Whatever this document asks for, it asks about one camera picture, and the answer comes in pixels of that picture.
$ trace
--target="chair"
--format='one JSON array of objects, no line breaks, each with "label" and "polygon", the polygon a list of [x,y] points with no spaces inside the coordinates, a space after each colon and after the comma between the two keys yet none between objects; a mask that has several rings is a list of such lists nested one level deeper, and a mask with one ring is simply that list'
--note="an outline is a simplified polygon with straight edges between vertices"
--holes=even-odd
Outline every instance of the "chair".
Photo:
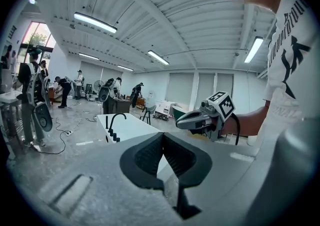
[{"label": "chair", "polygon": [[139,119],[141,120],[141,118],[143,117],[142,121],[144,121],[145,117],[146,117],[146,114],[148,113],[148,116],[146,117],[146,122],[147,122],[147,124],[151,125],[150,115],[153,115],[155,113],[156,107],[157,107],[156,105],[154,105],[154,106],[152,106],[150,108],[144,107],[145,113],[144,113],[143,116],[140,116]]}]

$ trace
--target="window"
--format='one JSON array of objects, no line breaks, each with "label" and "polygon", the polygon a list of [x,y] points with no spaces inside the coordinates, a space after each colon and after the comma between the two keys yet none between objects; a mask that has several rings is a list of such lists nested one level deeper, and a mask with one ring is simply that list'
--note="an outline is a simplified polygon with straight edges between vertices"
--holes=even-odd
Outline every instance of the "window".
[{"label": "window", "polygon": [[46,24],[31,22],[22,43],[53,48],[56,41]]},{"label": "window", "polygon": [[39,54],[37,62],[46,60],[46,66],[49,66],[51,52],[56,41],[52,36],[48,26],[44,23],[31,22],[17,55],[16,73],[19,72],[20,63],[29,63],[29,53],[32,48],[39,48],[42,53]]},{"label": "window", "polygon": [[46,44],[46,47],[54,48],[55,45],[56,45],[56,41],[55,41],[53,35],[50,35],[48,42]]},{"label": "window", "polygon": [[43,52],[41,61],[45,60],[47,69],[49,67],[50,58],[51,58],[51,52]]}]

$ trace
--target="person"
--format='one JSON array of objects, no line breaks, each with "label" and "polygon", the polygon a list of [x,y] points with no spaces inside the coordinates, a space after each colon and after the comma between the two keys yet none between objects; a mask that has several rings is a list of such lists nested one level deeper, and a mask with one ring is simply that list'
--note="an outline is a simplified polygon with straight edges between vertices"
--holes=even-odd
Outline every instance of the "person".
[{"label": "person", "polygon": [[16,51],[12,52],[12,57],[10,60],[10,70],[11,73],[14,74],[16,72],[16,68],[17,68],[17,57],[16,57]]},{"label": "person", "polygon": [[[237,115],[240,135],[257,135],[260,143],[266,139],[276,140],[282,131],[301,119],[299,103],[287,80],[315,44],[319,26],[305,0],[244,1],[273,11],[277,19],[268,53],[265,105],[249,114]],[[236,131],[235,120],[229,118],[221,134],[236,134]]]},{"label": "person", "polygon": [[[30,64],[32,64],[34,68],[34,72],[38,72],[39,70],[37,59],[39,54],[41,54],[41,52],[42,50],[40,49],[33,49],[29,53],[30,55],[29,62]],[[38,120],[36,119],[36,115],[32,112],[32,110],[29,107],[27,90],[28,90],[30,78],[31,78],[31,71],[30,71],[29,65],[23,65],[23,67],[19,71],[17,82],[15,82],[12,86],[14,89],[16,89],[21,85],[23,85],[22,95],[21,95],[22,125],[23,125],[23,130],[25,132],[23,144],[27,147],[31,147],[31,143],[34,141],[34,137],[31,130],[31,117],[32,117],[34,128],[36,130],[36,141],[34,143],[39,146],[45,146],[45,143],[43,141],[45,136],[43,134],[42,128],[39,125]]]},{"label": "person", "polygon": [[78,71],[78,78],[75,80],[75,85],[76,85],[76,99],[79,100],[81,98],[80,96],[80,90],[83,84],[83,75],[82,75],[82,71],[79,70]]},{"label": "person", "polygon": [[132,107],[134,108],[137,103],[138,96],[140,95],[142,98],[141,94],[141,86],[143,86],[143,83],[137,84],[135,87],[132,89],[131,97],[132,97]]},{"label": "person", "polygon": [[10,68],[10,51],[12,50],[12,45],[9,45],[4,56],[1,57],[1,64],[3,69]]},{"label": "person", "polygon": [[44,78],[48,77],[49,73],[48,73],[48,70],[47,70],[47,63],[46,63],[45,60],[41,61],[40,67],[41,67],[42,78],[44,79]]},{"label": "person", "polygon": [[109,95],[103,103],[103,114],[113,114],[116,104],[116,99],[120,99],[120,89],[121,89],[122,79],[118,77],[114,84],[109,87]]},{"label": "person", "polygon": [[55,93],[58,93],[61,88],[63,88],[61,105],[58,107],[65,108],[67,106],[67,97],[71,90],[71,84],[68,83],[65,78],[61,79],[59,76],[55,77],[55,81],[58,83],[58,88],[55,90]]}]

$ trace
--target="black pants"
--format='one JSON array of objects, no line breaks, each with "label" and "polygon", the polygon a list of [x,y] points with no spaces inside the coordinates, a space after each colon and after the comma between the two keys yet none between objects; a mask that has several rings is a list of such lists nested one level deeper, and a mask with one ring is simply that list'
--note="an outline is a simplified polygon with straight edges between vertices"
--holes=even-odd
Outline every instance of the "black pants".
[{"label": "black pants", "polygon": [[114,114],[115,113],[115,106],[116,106],[116,101],[108,96],[106,101],[103,103],[103,114]]},{"label": "black pants", "polygon": [[79,100],[81,98],[80,95],[81,85],[76,86],[76,99]]},{"label": "black pants", "polygon": [[65,107],[67,106],[67,96],[68,96],[70,90],[71,90],[71,85],[70,84],[66,85],[64,87],[64,89],[62,91],[62,102],[61,102],[62,106],[65,106]]},{"label": "black pants", "polygon": [[134,95],[134,97],[133,97],[133,99],[132,99],[132,107],[133,107],[133,108],[136,106],[137,99],[138,99],[138,95]]}]

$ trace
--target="power strip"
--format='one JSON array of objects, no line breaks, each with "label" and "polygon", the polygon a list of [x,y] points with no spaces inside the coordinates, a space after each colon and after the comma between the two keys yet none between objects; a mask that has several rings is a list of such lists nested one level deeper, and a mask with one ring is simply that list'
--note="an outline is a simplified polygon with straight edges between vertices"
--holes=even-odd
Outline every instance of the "power strip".
[{"label": "power strip", "polygon": [[70,136],[73,132],[72,131],[66,131],[65,134],[66,136]]}]

